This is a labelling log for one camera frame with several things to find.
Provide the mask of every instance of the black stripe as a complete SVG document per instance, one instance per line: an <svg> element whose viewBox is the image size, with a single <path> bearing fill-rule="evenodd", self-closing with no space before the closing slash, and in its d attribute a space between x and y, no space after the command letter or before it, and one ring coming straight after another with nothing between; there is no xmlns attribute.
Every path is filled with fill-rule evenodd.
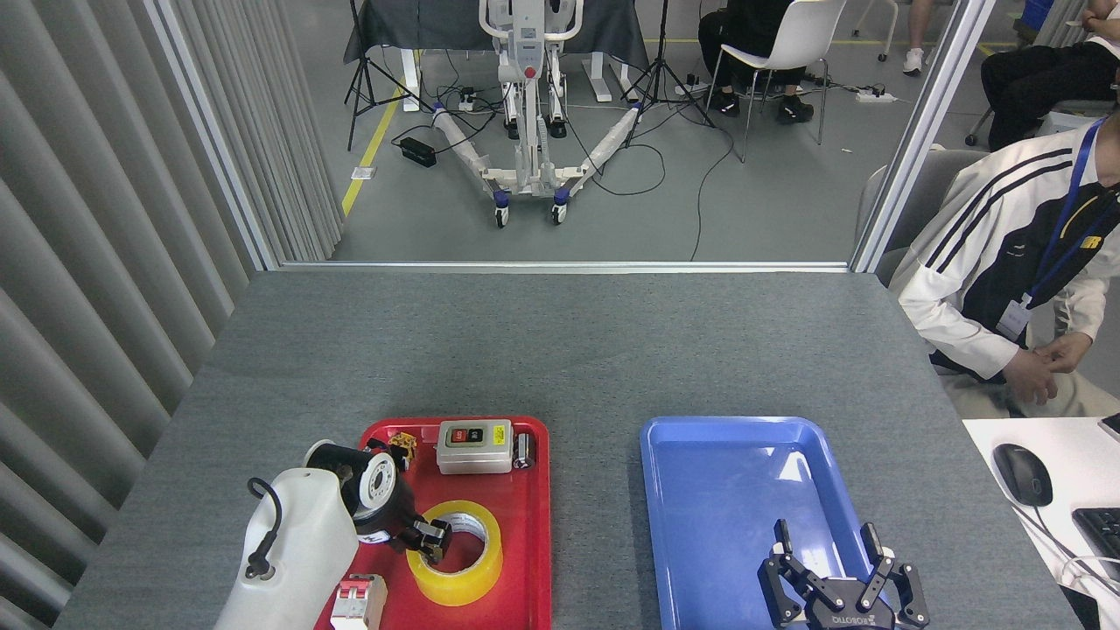
<svg viewBox="0 0 1120 630"><path fill-rule="evenodd" d="M1073 155L1073 149L1072 148L1056 149L1046 154L1037 155L1030 159L1020 161L1019 164L1016 164L1015 166L992 177L991 180L984 184L983 188L981 188L979 193L973 195L972 202L969 204L969 207L964 212L962 212L961 215L956 219L956 222L945 234L945 238L942 239L941 243L937 244L937 248L933 250L932 254L930 254L930 259L925 262L925 266L933 267L933 261L937 260L937 257L941 256L942 250L949 247L950 241L953 240L953 235L956 233L958 230L961 229L961 226L968 220L969 215L976 210L976 206L980 203L980 200L983 198L984 194L991 188L993 188L996 184L999 183L1000 179L1005 177L1010 177L1016 170L1026 168L1038 160L1048 159L1057 156L1064 156L1064 155ZM1073 165L1072 161L1063 161L1061 166L1062 168L1065 168L1072 165Z"/></svg>
<svg viewBox="0 0 1120 630"><path fill-rule="evenodd" d="M977 213L977 215L972 219L972 221L969 223L969 226L965 228L964 231L961 233L961 238L956 241L956 244L953 245L953 249L950 250L950 252L949 252L948 256L945 256L945 260L941 263L940 267L937 267L937 272L939 274L943 274L945 271L945 268L949 267L949 263L953 260L953 257L956 256L956 252L959 252L961 250L961 248L964 247L964 241L967 241L969 239L969 235L971 235L972 232L976 231L977 225L979 225L980 221L984 217L986 214L988 214L988 211L991 210L991 206L996 202L998 202L1004 195L1006 195L1007 193L1014 191L1015 188L1018 188L1019 186L1026 184L1027 182L1034 179L1035 177L1038 177L1038 176L1044 175L1046 173L1053 173L1055 170L1062 170L1063 168L1066 168L1067 166L1070 166L1070 163L1062 163L1062 164L1057 164L1057 165L1053 165L1053 166L1047 166L1047 167L1044 167L1044 168L1039 168L1038 170L1035 170L1033 173L1028 173L1028 174L1024 175L1023 177L1020 177L1019 179L1017 179L1012 184L1008 185L1006 188L1002 188L998 193L996 193L995 195L992 195L988 200L988 203L984 204L983 209L979 213Z"/></svg>

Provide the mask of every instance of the gray curtain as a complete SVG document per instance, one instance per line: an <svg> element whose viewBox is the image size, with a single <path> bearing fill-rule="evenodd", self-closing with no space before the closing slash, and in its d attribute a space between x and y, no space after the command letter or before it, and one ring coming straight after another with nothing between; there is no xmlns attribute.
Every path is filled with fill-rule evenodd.
<svg viewBox="0 0 1120 630"><path fill-rule="evenodd" d="M279 261L334 253L345 215L330 189L310 94L276 0L148 0L199 133L237 207Z"/></svg>
<svg viewBox="0 0 1120 630"><path fill-rule="evenodd" d="M271 0L0 0L0 628L57 617L254 271L337 242L291 49Z"/></svg>

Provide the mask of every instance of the blue tray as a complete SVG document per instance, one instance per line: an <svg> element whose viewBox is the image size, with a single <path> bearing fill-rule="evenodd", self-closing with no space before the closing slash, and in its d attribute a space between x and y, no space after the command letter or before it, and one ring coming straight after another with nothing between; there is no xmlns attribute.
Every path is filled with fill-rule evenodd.
<svg viewBox="0 0 1120 630"><path fill-rule="evenodd" d="M818 575L870 574L828 441L804 418L654 418L642 466L663 630L773 630L756 572L780 518Z"/></svg>

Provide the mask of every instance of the keyboard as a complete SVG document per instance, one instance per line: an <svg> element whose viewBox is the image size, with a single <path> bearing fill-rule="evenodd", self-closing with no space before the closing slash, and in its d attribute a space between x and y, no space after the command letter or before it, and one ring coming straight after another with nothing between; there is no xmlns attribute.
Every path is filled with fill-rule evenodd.
<svg viewBox="0 0 1120 630"><path fill-rule="evenodd" d="M1095 555L1120 559L1120 508L1081 508L1073 510L1073 521ZM1120 565L1101 564L1109 575L1120 580Z"/></svg>

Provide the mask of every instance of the robotiq logo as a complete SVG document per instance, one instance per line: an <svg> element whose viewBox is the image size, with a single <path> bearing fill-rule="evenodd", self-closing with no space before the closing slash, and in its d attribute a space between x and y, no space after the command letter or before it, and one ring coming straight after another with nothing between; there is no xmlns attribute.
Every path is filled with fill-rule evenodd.
<svg viewBox="0 0 1120 630"><path fill-rule="evenodd" d="M832 623L848 623L851 626L875 626L875 615L867 617L837 617L832 615Z"/></svg>

